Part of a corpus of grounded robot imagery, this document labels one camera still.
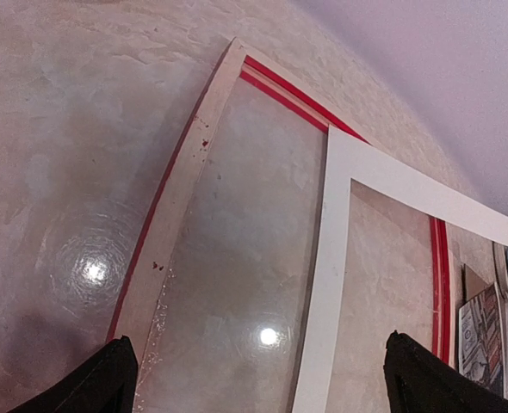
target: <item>red stripe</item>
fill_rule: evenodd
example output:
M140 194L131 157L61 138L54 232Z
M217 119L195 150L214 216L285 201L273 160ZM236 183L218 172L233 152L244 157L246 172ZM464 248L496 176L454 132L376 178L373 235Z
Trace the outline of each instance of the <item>red stripe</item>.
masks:
M289 99L287 99L285 96L281 95L276 90L273 90L270 86L267 84L260 82L258 79L256 79L254 76L252 76L250 73L246 73L245 71L240 72L240 77L244 79L246 82L252 84L254 87L260 89L262 92L266 93L267 95L271 96L273 99L284 105L286 108L292 110L295 114L298 114L301 118L307 120L309 123L323 131L324 133L329 132L329 127L324 124L323 122L315 119L313 116L311 116L308 112L306 112L304 109L296 105L294 102L291 102Z
M367 142L362 136L354 131L351 127L346 125L344 122L342 122L336 115L329 112L328 109L324 108L321 104L317 103L314 99L306 95L304 92L302 92L300 89L298 89L296 86L288 82L287 80L283 79L261 63L257 62L250 56L246 56L245 63L248 64L250 67L253 67L269 79L273 80L275 83L282 86L285 90L292 93L294 96L296 96L298 99L300 99L302 102L304 102L307 106L318 112L319 114L322 114L325 116L333 125L335 125L338 129L342 129L344 132L349 133L352 136L355 136L356 138L362 140L363 142Z
M442 259L442 361L449 364L451 337L451 299L449 284L449 251L445 222L437 220L440 236L440 257Z
M290 92L292 95L296 96L299 100L304 102L308 107L312 108L319 114L323 115L325 118L327 118L333 125L338 127L339 129L343 130L344 132L362 140L363 142L369 144L369 142L364 139L359 133L351 129L348 125L346 125L344 122L342 122L336 115L329 112L328 109L324 108L322 105L320 105L318 102L316 102L314 99L312 99L310 96L306 95L306 93L302 92L293 84L285 80L284 78L280 77L264 65L260 64L250 56L246 56L245 59L246 64L254 68L255 70L259 71L260 73L264 74L266 77L271 79L272 81L276 82L280 86L282 86L285 90ZM158 204L158 201L160 200L160 196L164 190L164 186L166 182L168 181L168 177L170 176L170 172L174 166L174 163L177 159L177 154L179 150L181 149L181 146L183 144L183 140L185 139L185 136L187 135L187 132L189 131L189 128L191 126L191 123L194 119L194 114L196 113L199 105L201 104L202 98L206 94L206 91L208 90L208 86L212 80L212 77L214 76L215 71L217 71L218 65L214 69L214 72L212 73L211 78L207 82L207 85L205 89L202 91L201 97L196 103L195 109L193 110L192 115L189 118L189 121L183 130L182 136L180 137L176 149L172 153L170 162L168 164L168 167L166 168L166 171L164 172L164 176L162 178L162 181L160 182L160 185L158 186L157 192L154 196L154 200L151 204L151 208L149 209L149 213L146 216L146 221L143 225L143 228L141 229L141 233L139 235L139 239L137 242L137 245L135 247L135 251L133 252L132 260L130 262L130 266L128 268L126 277L124 279L122 289L120 296L117 300L116 306L115 306L115 312L113 314L113 319L111 321L111 325L108 330L107 340L111 340L115 334L116 324L118 322L118 318L121 314L121 308L122 304L124 302L124 298L127 294L127 289L129 288L130 280L133 275L133 271L135 270L135 266L137 265L137 261L139 259L139 255L141 253L141 250L143 248L143 244L145 243L146 234L149 230L149 226L151 225L152 218L154 216L154 212L156 211L156 207ZM256 78L254 78L252 75L241 72L240 77L242 77L245 81L251 83L267 95L271 96L272 98L276 99L278 102L280 102L282 105L284 105L286 108L289 108L296 114L298 114L303 119L307 120L312 125L316 126L318 129L320 129L323 132L327 132L328 128L327 125L324 125L319 120L315 119L313 116L311 116L308 112L300 108L295 103L289 101L286 97L280 95L278 92L267 86L266 84L258 81ZM430 217L430 224L431 224L431 243L432 243L432 264L433 264L433 283L434 283L434 314L433 314L433 327L432 327L432 353L435 355L441 355L441 360L448 363L449 362L449 339L450 339L450 297L449 297L449 253L448 253L448 247L447 247L447 232L445 223L440 219L435 219L433 217Z
M432 244L432 267L433 267L433 284L434 284L434 305L433 305L433 321L432 321L432 353L440 357L442 355L442 341L440 340L440 332L442 330L441 325L441 271L440 271L440 244L439 244L439 233L437 229L437 219L430 217L430 235Z

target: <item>white surface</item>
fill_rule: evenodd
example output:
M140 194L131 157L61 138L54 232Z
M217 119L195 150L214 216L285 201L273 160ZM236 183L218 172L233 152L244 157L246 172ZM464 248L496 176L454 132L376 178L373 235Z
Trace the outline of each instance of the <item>white surface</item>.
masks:
M331 383L350 208L350 179L344 179L341 164L340 152L329 145L312 297L293 413L324 412Z
M356 52L508 215L508 0L294 0Z

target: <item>glass pane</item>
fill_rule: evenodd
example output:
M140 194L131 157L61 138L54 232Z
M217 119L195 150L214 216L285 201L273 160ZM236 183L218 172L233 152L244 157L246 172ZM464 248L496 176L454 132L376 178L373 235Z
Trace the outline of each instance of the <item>glass pane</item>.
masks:
M390 411L386 340L397 330L431 349L432 275L428 216L353 182L328 413Z
M325 141L238 80L174 250L138 405L170 413L287 410Z

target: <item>white frame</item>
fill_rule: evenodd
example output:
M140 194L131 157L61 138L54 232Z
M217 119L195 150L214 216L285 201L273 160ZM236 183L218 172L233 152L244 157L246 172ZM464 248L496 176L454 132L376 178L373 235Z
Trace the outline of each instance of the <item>white frame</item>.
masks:
M508 246L508 217L330 126L321 237L294 413L324 412L347 254L351 181Z

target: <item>wooden frame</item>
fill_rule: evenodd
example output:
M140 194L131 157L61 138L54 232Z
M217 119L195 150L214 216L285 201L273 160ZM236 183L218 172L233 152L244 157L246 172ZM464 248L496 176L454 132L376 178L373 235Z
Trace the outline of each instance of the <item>wooden frame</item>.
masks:
M368 144L367 147L373 141L349 114L311 90L267 56L234 39L214 69L183 130L147 214L115 307L108 339L120 335L129 336L139 362L144 358L158 295L166 277L183 215L208 157L227 98L238 77L325 132L335 127ZM430 225L434 265L432 351L449 362L452 355L451 325L455 319L451 317L449 301L447 234L442 220L431 218Z

